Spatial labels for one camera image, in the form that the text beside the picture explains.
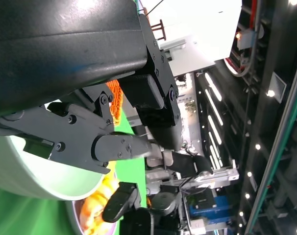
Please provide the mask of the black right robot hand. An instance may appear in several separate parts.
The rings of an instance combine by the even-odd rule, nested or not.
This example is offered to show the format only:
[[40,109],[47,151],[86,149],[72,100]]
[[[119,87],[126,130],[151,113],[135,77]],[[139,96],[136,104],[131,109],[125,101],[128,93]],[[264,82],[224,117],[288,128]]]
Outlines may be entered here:
[[154,218],[151,211],[141,207],[141,196],[136,183],[119,182],[119,187],[108,200],[103,221],[119,222],[121,235],[153,235]]

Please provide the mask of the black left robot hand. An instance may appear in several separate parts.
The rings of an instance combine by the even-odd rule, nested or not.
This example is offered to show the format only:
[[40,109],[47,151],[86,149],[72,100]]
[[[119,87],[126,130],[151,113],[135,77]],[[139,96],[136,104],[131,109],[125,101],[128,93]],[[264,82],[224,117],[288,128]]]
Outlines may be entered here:
[[106,174],[179,150],[178,88],[132,0],[0,0],[0,135]]

